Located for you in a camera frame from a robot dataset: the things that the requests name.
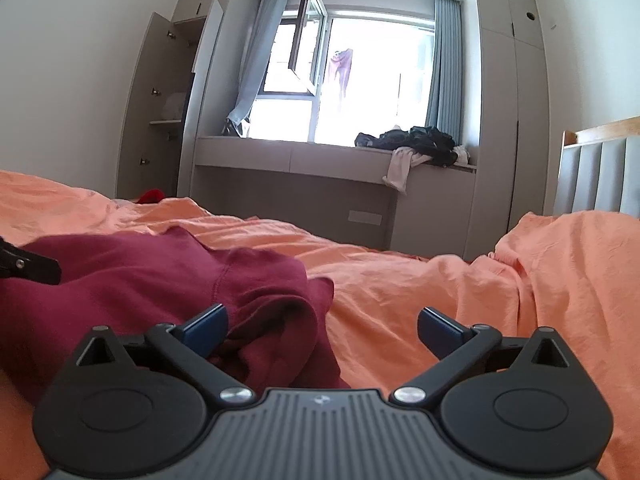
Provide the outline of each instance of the window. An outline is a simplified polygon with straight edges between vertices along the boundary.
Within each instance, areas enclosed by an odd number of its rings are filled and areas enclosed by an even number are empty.
[[[336,12],[319,44],[313,25],[302,35],[300,70],[291,70],[295,19],[283,18],[248,136],[353,146],[359,132],[380,136],[423,125],[431,87],[433,22]],[[317,85],[303,82],[307,73]]]

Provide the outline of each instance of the triangular cutout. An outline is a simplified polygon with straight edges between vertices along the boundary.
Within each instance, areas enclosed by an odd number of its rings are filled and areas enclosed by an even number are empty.
[[[533,363],[558,368],[567,368],[569,365],[556,345],[556,342],[552,339],[542,340],[542,343],[540,343],[536,353],[533,355]]]
[[[111,353],[106,341],[101,337],[92,339],[82,356],[78,359],[78,366],[102,365],[113,363],[116,359]]]

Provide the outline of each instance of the wooden headboard frame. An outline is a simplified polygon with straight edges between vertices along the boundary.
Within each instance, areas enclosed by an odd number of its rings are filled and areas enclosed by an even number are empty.
[[[595,128],[589,128],[581,132],[566,131],[564,133],[563,146],[591,144],[593,142],[619,139],[620,137],[629,137],[632,135],[640,135],[640,117],[632,117],[623,121],[605,124],[604,126],[596,126]]]

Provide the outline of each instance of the maroon garment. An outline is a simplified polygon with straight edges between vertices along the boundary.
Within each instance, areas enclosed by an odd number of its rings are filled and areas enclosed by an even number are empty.
[[[308,280],[293,258],[209,250],[179,227],[159,236],[52,236],[24,248],[62,268],[60,285],[0,280],[0,367],[31,402],[92,326],[143,333],[213,303],[226,306],[230,331],[210,361],[256,392],[346,387],[324,325],[334,284]]]

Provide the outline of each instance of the orange bed sheet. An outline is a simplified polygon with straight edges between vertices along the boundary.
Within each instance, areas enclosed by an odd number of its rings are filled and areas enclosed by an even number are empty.
[[[529,214],[495,253],[472,264],[451,255],[424,261],[337,244],[283,222],[214,216],[187,198],[135,205],[0,171],[0,235],[14,244],[52,234],[156,234],[173,225],[212,248],[288,254],[310,277],[334,280],[327,330],[342,378],[356,388],[388,392],[435,362],[416,333],[424,306],[510,336],[556,327],[614,412],[600,470],[610,480],[639,477],[638,220],[605,212]],[[0,479],[34,480],[46,465],[30,431],[32,408],[1,376],[0,388]]]

